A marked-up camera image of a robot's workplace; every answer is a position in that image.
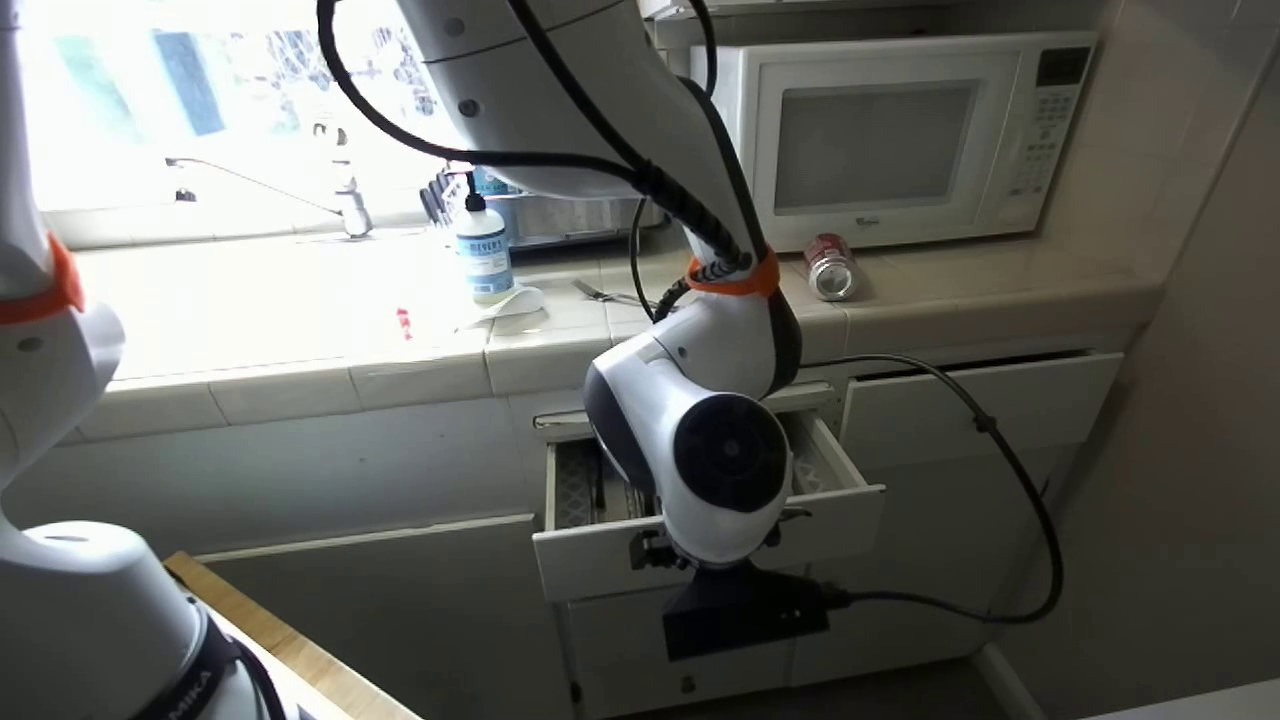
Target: drawer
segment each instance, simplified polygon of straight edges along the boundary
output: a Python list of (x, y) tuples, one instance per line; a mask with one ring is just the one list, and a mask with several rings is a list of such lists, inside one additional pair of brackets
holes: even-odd
[[(781, 542), (761, 547), (761, 567), (807, 562), (870, 552), (878, 536), (885, 488), (866, 483), (842, 455), (831, 426), (807, 411), (781, 411), (791, 441), (791, 497), (781, 521)], [(542, 455), (542, 515), (530, 536), (542, 601), (617, 596), (635, 586), (682, 584), (688, 567), (638, 562), (638, 542), (667, 542), (655, 510), (617, 476), (586, 437), (567, 430)]]
[[(811, 411), (834, 418), (840, 391), (831, 382), (786, 382), (762, 399), (767, 411)], [(530, 426), (542, 443), (590, 441), (586, 411), (540, 411)]]
[(571, 677), (585, 714), (767, 691), (786, 680), (786, 645), (667, 660), (663, 607), (680, 586), (565, 605)]
[[(1002, 426), (1012, 449), (1083, 443), (1120, 373), (1120, 352), (990, 364), (950, 373)], [(849, 382), (842, 449), (876, 476), (938, 458), (990, 455), (966, 408), (931, 376), (870, 376)]]

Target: small container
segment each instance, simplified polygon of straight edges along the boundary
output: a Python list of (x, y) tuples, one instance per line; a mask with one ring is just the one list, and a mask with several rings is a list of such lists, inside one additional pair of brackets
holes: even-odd
[(469, 176), (465, 211), (450, 219), (457, 262), (470, 298), (493, 302), (511, 292), (511, 234), (495, 206), (475, 192), (475, 176)]
[(821, 233), (802, 248), (802, 284), (824, 298), (824, 302), (842, 302), (858, 292), (858, 273), (852, 262), (849, 243), (834, 233)]

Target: open drawer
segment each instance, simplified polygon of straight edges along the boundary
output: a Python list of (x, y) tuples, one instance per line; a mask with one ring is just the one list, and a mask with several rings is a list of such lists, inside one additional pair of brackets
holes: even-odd
[[(791, 441), (791, 497), (781, 539), (757, 552), (761, 567), (870, 552), (885, 490), (840, 452), (831, 426), (807, 411), (781, 411)], [(682, 584), (691, 567), (653, 562), (644, 547), (667, 547), (661, 515), (644, 510), (631, 488), (586, 437), (557, 418), (542, 466), (542, 515), (530, 536), (542, 601), (586, 601), (635, 586)]]

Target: white microwave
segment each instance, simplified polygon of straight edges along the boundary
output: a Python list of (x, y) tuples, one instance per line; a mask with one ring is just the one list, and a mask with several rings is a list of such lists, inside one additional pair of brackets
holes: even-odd
[(744, 43), (714, 109), (781, 250), (1037, 233), (1095, 30)]

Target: wall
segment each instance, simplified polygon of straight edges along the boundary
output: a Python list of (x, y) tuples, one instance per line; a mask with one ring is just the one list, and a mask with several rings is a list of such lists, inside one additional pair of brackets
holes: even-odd
[(1165, 281), (1280, 35), (1280, 0), (973, 0), (947, 30), (1095, 28), (1039, 243)]
[(1280, 677), (1280, 61), (1129, 364), (1065, 607), (1002, 648), (1052, 714)]

